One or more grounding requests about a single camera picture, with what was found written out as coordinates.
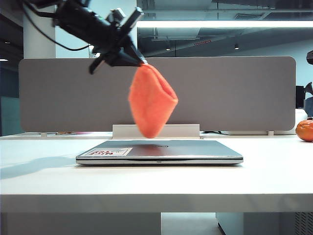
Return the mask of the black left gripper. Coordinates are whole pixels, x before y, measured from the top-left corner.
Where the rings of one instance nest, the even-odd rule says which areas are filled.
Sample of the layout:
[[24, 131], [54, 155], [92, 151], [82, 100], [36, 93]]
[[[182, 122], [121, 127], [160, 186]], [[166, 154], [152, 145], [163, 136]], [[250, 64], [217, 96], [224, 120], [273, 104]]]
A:
[[122, 9], [111, 10], [106, 17], [106, 21], [110, 23], [107, 27], [107, 38], [98, 46], [100, 55], [89, 66], [90, 74], [94, 74], [102, 63], [111, 67], [140, 67], [147, 64], [147, 60], [135, 47], [130, 36], [131, 30], [143, 15], [142, 9], [136, 7], [125, 23], [122, 23], [126, 17]]

